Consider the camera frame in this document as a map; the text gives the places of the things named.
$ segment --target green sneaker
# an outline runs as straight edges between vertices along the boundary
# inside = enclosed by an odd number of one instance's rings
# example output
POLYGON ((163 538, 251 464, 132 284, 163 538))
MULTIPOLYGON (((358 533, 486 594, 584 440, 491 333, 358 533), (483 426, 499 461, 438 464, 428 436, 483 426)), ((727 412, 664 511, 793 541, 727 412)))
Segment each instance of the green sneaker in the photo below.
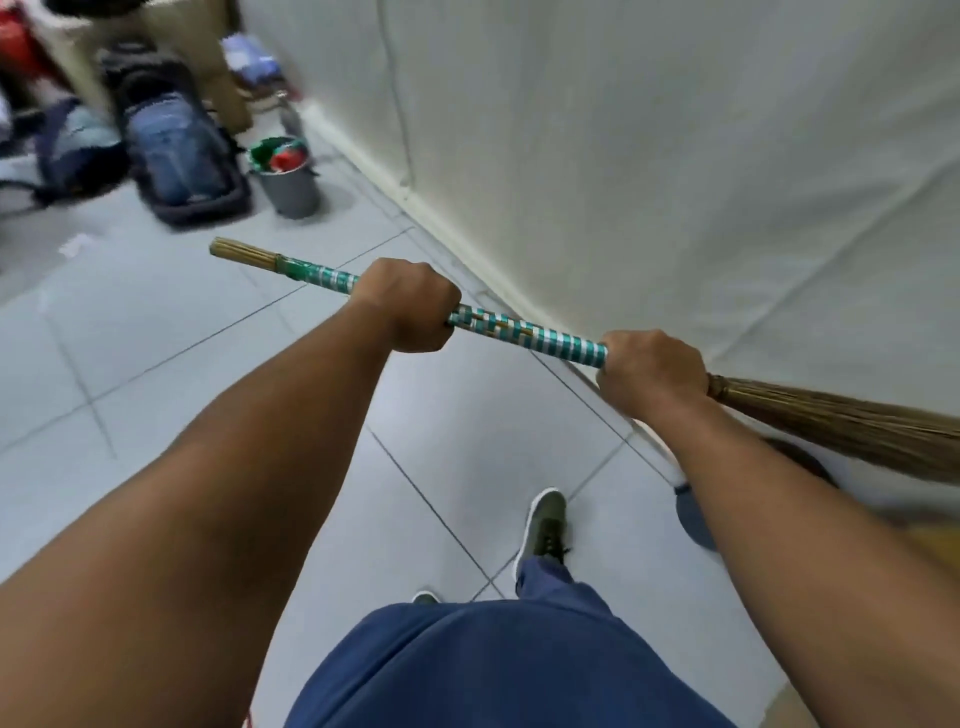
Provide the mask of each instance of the green sneaker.
POLYGON ((514 561, 514 582, 520 563, 530 556, 551 556, 562 564, 565 532, 566 498, 556 488, 547 488, 530 504, 523 546, 514 561))
POLYGON ((410 600, 411 604, 440 604, 440 599, 428 589, 421 589, 410 600))

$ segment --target gray bucket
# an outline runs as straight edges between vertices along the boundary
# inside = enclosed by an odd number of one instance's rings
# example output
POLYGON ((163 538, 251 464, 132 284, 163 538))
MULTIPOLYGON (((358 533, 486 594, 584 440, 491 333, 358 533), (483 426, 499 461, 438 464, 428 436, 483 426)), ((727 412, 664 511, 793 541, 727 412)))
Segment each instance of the gray bucket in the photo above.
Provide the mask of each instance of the gray bucket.
POLYGON ((277 147, 296 141, 292 136, 270 136, 254 144, 247 152, 250 168, 263 185, 277 214, 291 220, 310 217, 320 209, 320 189, 309 153, 306 161, 289 172, 274 172, 270 156, 277 147))

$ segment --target broom handle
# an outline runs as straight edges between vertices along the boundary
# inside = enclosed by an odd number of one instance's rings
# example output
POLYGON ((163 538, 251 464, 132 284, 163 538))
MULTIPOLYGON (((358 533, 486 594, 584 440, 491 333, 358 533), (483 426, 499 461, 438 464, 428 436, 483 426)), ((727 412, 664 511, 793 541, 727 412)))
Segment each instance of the broom handle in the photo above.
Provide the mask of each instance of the broom handle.
MULTIPOLYGON (((264 268, 289 279, 319 285, 348 296, 353 292, 353 286, 360 280, 359 276, 347 271, 327 268, 280 253, 271 253, 255 248, 253 245, 223 237, 216 238, 210 244, 210 252, 217 257, 264 268)), ((450 313, 447 322, 451 326, 516 344, 524 349, 597 369, 603 367, 607 358, 607 347, 603 344, 463 303, 450 313)))

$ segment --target hand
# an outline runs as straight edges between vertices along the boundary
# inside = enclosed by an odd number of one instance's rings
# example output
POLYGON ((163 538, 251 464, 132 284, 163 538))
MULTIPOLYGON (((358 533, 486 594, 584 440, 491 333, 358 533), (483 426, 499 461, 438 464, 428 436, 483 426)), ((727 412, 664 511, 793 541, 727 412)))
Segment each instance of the hand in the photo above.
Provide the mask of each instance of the hand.
POLYGON ((428 263, 381 257, 353 286, 350 304, 372 305, 390 322, 397 352, 435 352, 453 333, 446 324, 460 289, 428 263))
POLYGON ((597 375, 600 394, 623 414, 648 422, 658 407, 676 398, 704 396, 707 369, 696 349, 653 331, 610 331, 607 362, 597 375))

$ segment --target shoelace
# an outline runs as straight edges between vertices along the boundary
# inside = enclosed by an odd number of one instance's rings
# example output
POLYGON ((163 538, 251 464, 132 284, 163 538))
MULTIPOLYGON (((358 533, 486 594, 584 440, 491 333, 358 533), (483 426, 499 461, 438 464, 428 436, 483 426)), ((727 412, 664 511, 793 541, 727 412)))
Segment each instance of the shoelace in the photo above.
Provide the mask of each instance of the shoelace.
POLYGON ((560 534, 557 533, 556 527, 544 528, 543 551, 561 562, 564 560, 567 549, 564 549, 564 544, 560 539, 560 534))

